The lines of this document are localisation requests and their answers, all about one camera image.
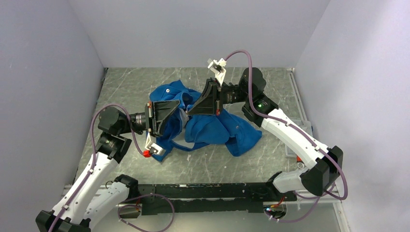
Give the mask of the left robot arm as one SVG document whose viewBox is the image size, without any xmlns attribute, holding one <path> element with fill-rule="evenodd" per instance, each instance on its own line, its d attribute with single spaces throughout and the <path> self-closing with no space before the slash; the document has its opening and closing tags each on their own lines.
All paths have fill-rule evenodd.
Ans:
<svg viewBox="0 0 410 232">
<path fill-rule="evenodd" d="M 91 139 L 90 160 L 62 199 L 50 210 L 36 217 L 42 232 L 90 232 L 115 206 L 132 207 L 141 198 L 157 194 L 143 190 L 136 179 L 125 174 L 116 177 L 111 186 L 97 194 L 101 182 L 121 163 L 135 138 L 125 138 L 148 132 L 147 154 L 161 154 L 152 137 L 163 134 L 164 126 L 177 110 L 179 101 L 151 101 L 141 113 L 129 114 L 121 105 L 111 103 L 100 109 L 91 125 L 101 130 L 98 140 Z"/>
</svg>

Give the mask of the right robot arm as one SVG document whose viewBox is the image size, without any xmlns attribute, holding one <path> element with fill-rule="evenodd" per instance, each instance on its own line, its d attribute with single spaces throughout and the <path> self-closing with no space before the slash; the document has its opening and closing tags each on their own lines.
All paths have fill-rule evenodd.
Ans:
<svg viewBox="0 0 410 232">
<path fill-rule="evenodd" d="M 279 106 L 264 94 L 266 81 L 258 68 L 246 68 L 238 84 L 219 83 L 209 78 L 188 115 L 220 115 L 225 104 L 243 102 L 245 117 L 265 129 L 296 153 L 303 169 L 278 172 L 267 182 L 266 194 L 273 201 L 286 192 L 307 190 L 321 197 L 341 175 L 343 152 L 338 146 L 329 148 L 307 134 Z"/>
</svg>

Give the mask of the blue zip jacket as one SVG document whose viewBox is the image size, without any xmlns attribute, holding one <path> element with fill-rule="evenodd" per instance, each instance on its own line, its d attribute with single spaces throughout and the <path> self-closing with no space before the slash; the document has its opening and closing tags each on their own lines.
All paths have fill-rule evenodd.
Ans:
<svg viewBox="0 0 410 232">
<path fill-rule="evenodd" d="M 191 108 L 200 95 L 180 80 L 161 85 L 151 92 L 149 99 L 153 102 L 180 101 L 178 110 L 165 125 L 163 135 L 156 139 L 156 144 L 165 150 L 163 155 L 152 156 L 156 161 L 162 162 L 173 148 L 191 152 L 207 145 L 221 144 L 226 145 L 232 156 L 239 157 L 259 142 L 263 135 L 260 130 L 226 110 L 218 116 L 186 116 L 183 111 Z"/>
</svg>

